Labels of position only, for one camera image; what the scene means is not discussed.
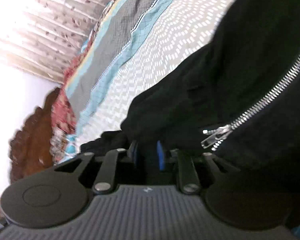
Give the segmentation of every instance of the patterned bedsheet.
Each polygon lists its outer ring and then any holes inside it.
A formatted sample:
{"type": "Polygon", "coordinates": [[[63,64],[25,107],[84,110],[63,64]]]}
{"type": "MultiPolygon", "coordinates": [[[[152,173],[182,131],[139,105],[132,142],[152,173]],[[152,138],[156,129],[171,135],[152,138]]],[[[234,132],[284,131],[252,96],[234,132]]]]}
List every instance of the patterned bedsheet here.
{"type": "Polygon", "coordinates": [[[77,146],[118,130],[133,98],[207,44],[233,0],[173,0],[133,57],[123,64],[104,101],[83,127],[77,146]]]}
{"type": "Polygon", "coordinates": [[[107,14],[90,52],[65,88],[77,117],[77,135],[104,99],[119,67],[132,57],[171,2],[126,0],[107,14]]]}

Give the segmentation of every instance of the leaf-patterned curtain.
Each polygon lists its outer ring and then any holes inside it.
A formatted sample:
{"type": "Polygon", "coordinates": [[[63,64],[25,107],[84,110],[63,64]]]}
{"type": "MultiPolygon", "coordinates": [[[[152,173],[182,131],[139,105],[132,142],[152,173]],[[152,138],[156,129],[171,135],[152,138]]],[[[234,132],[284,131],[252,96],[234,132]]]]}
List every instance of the leaf-patterned curtain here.
{"type": "Polygon", "coordinates": [[[0,0],[0,61],[62,83],[111,0],[0,0]]]}

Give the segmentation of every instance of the wooden headboard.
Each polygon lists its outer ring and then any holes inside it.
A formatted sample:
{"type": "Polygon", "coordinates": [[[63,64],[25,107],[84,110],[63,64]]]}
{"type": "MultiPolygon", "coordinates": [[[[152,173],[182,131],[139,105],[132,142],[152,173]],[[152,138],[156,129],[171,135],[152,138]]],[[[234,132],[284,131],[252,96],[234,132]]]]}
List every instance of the wooden headboard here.
{"type": "Polygon", "coordinates": [[[10,141],[11,183],[53,165],[50,154],[51,106],[59,90],[55,88],[47,95],[43,109],[37,107],[10,141]]]}

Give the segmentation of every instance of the zipper pull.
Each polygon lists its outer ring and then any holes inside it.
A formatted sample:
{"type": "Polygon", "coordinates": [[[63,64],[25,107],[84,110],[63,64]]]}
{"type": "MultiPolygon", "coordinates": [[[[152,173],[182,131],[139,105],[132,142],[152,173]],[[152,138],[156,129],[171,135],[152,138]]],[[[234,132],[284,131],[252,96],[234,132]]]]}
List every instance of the zipper pull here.
{"type": "MultiPolygon", "coordinates": [[[[210,134],[207,130],[204,130],[203,133],[210,134]]],[[[219,146],[219,144],[226,139],[230,133],[232,133],[232,128],[229,124],[219,127],[213,130],[213,133],[209,137],[205,138],[205,140],[201,142],[201,145],[203,149],[206,149],[214,144],[219,146]]]]}

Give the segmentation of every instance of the bedsheet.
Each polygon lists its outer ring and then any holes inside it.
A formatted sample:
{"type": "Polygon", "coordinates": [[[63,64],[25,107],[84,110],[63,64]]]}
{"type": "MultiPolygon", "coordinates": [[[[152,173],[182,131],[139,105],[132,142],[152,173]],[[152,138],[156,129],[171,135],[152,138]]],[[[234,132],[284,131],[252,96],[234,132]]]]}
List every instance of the bedsheet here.
{"type": "Polygon", "coordinates": [[[100,26],[91,52],[66,86],[76,133],[95,112],[119,67],[129,60],[172,0],[126,0],[100,26]]]}
{"type": "Polygon", "coordinates": [[[133,98],[207,44],[232,1],[173,0],[138,51],[120,67],[104,101],[76,139],[77,147],[103,131],[118,130],[133,98]]]}
{"type": "Polygon", "coordinates": [[[102,12],[99,20],[97,21],[94,28],[91,30],[89,39],[87,40],[84,47],[81,48],[82,53],[74,57],[71,61],[70,66],[64,71],[63,85],[61,87],[60,93],[57,100],[52,106],[51,112],[51,124],[53,128],[60,128],[66,134],[75,133],[76,118],[72,107],[66,96],[65,87],[68,80],[74,75],[76,69],[81,65],[82,61],[90,51],[90,48],[94,42],[95,36],[98,33],[100,23],[106,18],[107,13],[112,8],[112,6],[117,5],[117,0],[112,0],[102,12]]]}

